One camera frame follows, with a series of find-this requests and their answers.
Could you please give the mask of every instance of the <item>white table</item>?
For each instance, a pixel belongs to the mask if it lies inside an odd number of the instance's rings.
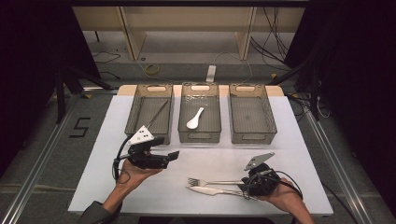
[[[125,125],[133,96],[114,96],[92,154],[69,206],[70,212],[83,212],[92,201],[103,202],[114,188],[111,165],[126,135]],[[138,216],[212,216],[270,217],[281,215],[267,202],[248,201],[233,195],[208,196],[186,189],[187,178],[238,180],[253,156],[275,152],[266,163],[293,177],[302,189],[304,202],[313,216],[329,216],[332,208],[318,179],[318,174],[290,108],[287,97],[270,96],[278,133],[271,145],[233,145],[231,143],[228,99],[220,96],[221,136],[218,144],[181,144],[177,124],[180,95],[175,93],[171,144],[154,147],[153,154],[167,155],[180,151],[166,170],[147,179],[123,202],[123,213]]]

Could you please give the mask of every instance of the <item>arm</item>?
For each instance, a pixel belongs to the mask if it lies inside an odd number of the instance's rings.
[[[292,183],[285,178],[281,181]],[[313,224],[314,219],[309,214],[303,200],[291,188],[279,184],[274,192],[268,196],[258,196],[258,199],[267,201],[282,211],[292,214],[301,224]]]
[[[122,201],[125,197],[136,189],[145,179],[151,175],[158,174],[161,170],[162,169],[142,170],[133,166],[128,160],[125,160],[116,187],[108,195],[105,202],[103,204],[93,202],[82,214],[78,223],[111,223],[117,218]]]

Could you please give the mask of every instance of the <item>gray translucent bin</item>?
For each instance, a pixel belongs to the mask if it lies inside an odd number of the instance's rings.
[[[196,129],[189,122],[204,108]],[[221,132],[219,85],[216,83],[183,83],[180,99],[178,135],[181,143],[218,143]]]
[[[135,133],[145,125],[152,135],[163,137],[163,144],[169,145],[173,98],[172,85],[138,85],[125,133]]]
[[[231,84],[229,95],[234,144],[271,144],[276,124],[262,84]]]

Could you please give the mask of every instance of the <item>knife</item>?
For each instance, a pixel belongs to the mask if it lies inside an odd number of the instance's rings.
[[[227,189],[212,189],[212,188],[197,187],[197,186],[186,187],[186,188],[196,191],[196,192],[199,192],[199,193],[212,195],[212,196],[215,196],[216,194],[232,194],[232,195],[242,196],[242,197],[257,201],[257,198],[249,197],[248,194],[244,195],[244,193],[242,191],[227,190]]]

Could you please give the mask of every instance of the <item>white tag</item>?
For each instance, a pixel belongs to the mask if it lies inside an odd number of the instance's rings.
[[[149,130],[143,125],[132,138],[127,142],[128,145],[136,145],[143,142],[148,142],[153,140],[154,136],[149,132]]]
[[[216,66],[209,65],[209,69],[207,70],[206,82],[213,82],[215,80]]]

